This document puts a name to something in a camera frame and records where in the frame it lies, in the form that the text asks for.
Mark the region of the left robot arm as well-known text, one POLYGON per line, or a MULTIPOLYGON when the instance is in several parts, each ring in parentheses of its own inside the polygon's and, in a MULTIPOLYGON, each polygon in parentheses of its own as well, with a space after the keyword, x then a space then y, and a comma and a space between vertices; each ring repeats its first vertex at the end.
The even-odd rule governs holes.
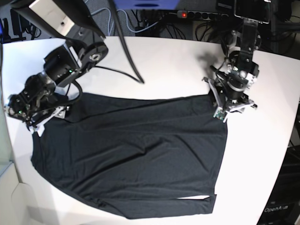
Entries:
POLYGON ((242 31, 232 30, 230 44, 222 43, 225 50, 227 70, 211 66, 215 78, 205 77, 212 95, 215 112, 213 117, 223 123, 231 113, 243 113, 246 108, 257 105, 245 93, 257 81, 259 66, 253 62, 253 55, 259 49, 262 38, 259 24, 270 23, 269 0, 236 0, 234 16, 242 19, 242 31))

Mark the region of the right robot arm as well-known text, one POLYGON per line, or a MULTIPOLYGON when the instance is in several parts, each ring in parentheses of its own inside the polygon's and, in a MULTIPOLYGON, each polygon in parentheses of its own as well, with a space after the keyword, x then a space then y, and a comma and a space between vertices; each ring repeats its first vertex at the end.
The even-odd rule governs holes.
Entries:
POLYGON ((77 97, 59 94, 57 89, 72 84, 81 96, 77 79, 107 56, 105 34, 82 0, 3 0, 0 4, 11 6, 52 38, 64 40, 44 58, 42 71, 30 76, 24 89, 10 96, 5 106, 9 117, 42 135, 50 119, 78 101, 77 97))

